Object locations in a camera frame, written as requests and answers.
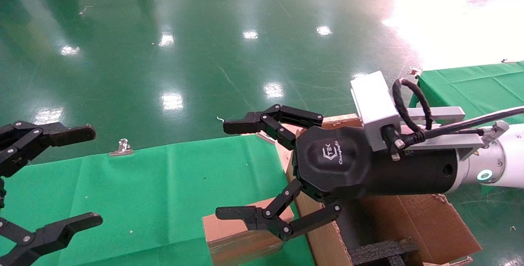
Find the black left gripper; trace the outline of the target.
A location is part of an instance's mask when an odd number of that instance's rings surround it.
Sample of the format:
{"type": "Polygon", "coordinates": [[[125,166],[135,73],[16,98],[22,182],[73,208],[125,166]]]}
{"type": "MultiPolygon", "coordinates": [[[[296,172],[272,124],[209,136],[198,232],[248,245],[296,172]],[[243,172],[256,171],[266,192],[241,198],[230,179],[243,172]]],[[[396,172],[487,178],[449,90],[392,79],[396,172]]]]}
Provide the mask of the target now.
{"type": "MultiPolygon", "coordinates": [[[[66,127],[60,122],[30,124],[17,121],[0,130],[0,175],[11,177],[49,147],[63,147],[94,140],[93,126],[66,127]]],[[[5,207],[5,182],[0,178],[0,209],[5,207]]],[[[0,218],[0,234],[15,242],[15,247],[2,255],[2,266],[31,266],[43,255],[66,248],[75,234],[97,227],[103,218],[94,212],[47,224],[30,232],[0,218]]]]}

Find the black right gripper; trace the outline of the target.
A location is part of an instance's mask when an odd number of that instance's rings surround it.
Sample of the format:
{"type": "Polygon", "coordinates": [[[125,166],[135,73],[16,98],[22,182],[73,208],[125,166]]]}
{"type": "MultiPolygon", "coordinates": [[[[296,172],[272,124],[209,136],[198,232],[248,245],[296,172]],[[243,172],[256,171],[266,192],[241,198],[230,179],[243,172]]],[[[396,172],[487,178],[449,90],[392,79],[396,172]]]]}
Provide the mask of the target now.
{"type": "Polygon", "coordinates": [[[303,191],[316,201],[356,199],[365,196],[443,194],[457,178],[454,150],[423,151],[393,160],[385,151],[372,151],[362,127],[321,128],[324,116],[275,104],[265,111],[249,112],[240,120],[224,120],[226,134],[264,132],[295,150],[293,180],[265,208],[234,206],[216,208],[218,219],[242,220],[248,230],[267,230],[282,241],[307,234],[335,221],[337,203],[305,217],[286,222],[280,215],[303,191]],[[283,124],[307,130],[297,139],[283,124]]]}

